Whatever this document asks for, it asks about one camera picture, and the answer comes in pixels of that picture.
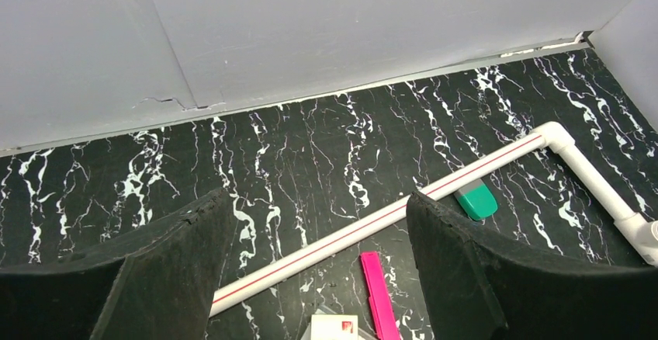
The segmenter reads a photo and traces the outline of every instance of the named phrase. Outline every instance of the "pink ruler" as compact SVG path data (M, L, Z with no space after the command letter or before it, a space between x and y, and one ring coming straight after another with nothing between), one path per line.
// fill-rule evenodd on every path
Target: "pink ruler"
M393 305L391 305L389 291L384 280L382 263L377 252L363 252L361 263L365 272L365 281L370 291L370 309L372 319L375 321L375 331L379 340L400 340L400 332L395 324Z

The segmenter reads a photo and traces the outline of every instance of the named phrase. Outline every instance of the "green eraser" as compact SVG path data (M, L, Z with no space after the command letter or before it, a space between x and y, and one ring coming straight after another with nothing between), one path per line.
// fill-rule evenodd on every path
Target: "green eraser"
M494 195L481 179L457 190L455 197L466 214L476 221L487 218L498 210Z

